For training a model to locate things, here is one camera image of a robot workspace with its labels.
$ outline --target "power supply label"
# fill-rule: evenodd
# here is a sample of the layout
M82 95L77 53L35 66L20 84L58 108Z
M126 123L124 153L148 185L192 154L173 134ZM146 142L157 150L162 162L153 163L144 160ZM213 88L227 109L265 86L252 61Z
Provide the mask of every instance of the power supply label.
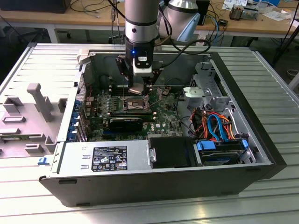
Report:
M93 172L128 169L127 147L93 148Z

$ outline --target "wooden table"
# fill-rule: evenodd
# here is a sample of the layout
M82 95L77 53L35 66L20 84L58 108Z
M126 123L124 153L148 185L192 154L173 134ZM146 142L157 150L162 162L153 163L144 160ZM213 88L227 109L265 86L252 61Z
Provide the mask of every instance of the wooden table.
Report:
M100 0L84 0L84 5L98 3L99 1ZM212 1L212 5L214 6L216 13L220 15L220 18L228 21L225 35L283 38L290 26L289 20L277 22L263 15L259 15L257 21L233 21L229 19L229 11L222 11L221 9L222 4L220 3L222 3L223 0L214 1ZM297 3L297 1L291 3L281 2L279 7L296 7ZM105 0L99 5L90 6L88 9L94 10L107 5L109 5L109 3ZM79 11L83 10L80 1L75 3L73 8ZM124 12L123 3L120 3L118 8ZM110 13L111 7L99 10L99 18L82 12L75 12L70 8L64 14L0 11L0 15L3 16L12 26L46 28L49 32L52 43L59 42L56 29L110 30L112 25ZM6 25L7 24L4 21L0 20L0 26ZM123 30L124 25L124 19L120 16L121 30ZM213 30L214 25L211 20L207 18L203 26L197 26L195 33L201 36L206 36Z

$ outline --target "blue cable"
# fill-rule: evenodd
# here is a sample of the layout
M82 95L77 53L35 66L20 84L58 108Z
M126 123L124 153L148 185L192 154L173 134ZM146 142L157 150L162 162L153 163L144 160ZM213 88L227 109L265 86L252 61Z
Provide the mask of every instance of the blue cable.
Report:
M212 114L209 116L209 118L207 119L207 127L209 129L209 132L211 133L211 135L213 135L217 141L220 141L219 137L213 132L213 129L212 129L212 118L215 117L217 122L218 122L218 126L219 126L219 131L220 131L220 135L221 135L221 138L224 140L224 141L228 141L228 137L227 135L225 134L225 132L223 131L223 127L222 127L222 123L221 123L221 120L220 118L215 115L215 114Z
M218 26L218 23L217 23L217 20L215 19L215 17L213 17L213 16L211 16L211 15L210 15L209 17L211 17L211 18L214 20L214 22L215 22L215 24L216 24L216 29L217 29L216 37L215 37L215 39L213 40L213 44L212 44L212 46L214 46L214 44L217 42L216 40L217 40L217 38L218 38L219 26Z

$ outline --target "metal workbench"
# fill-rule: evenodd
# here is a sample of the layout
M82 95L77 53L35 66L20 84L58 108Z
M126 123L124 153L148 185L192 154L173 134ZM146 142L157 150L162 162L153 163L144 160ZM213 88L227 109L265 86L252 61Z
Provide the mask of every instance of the metal workbench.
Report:
M0 87L0 103L16 92L30 100L26 92L30 81L50 83L42 94L51 101L67 98L79 70L79 50L105 46L27 47ZM49 167L38 167L37 157L0 159L0 223L298 223L299 99L259 53L248 48L211 50L222 57L287 168L235 196L67 208L38 182Z

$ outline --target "black box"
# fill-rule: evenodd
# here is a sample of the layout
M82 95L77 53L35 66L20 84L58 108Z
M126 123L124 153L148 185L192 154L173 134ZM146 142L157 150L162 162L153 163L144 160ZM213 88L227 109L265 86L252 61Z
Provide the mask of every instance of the black box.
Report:
M210 0L197 0L196 4L198 6L198 13L200 14L198 25L202 26L205 23L206 13L209 8Z
M4 11L65 13L71 0L0 0Z

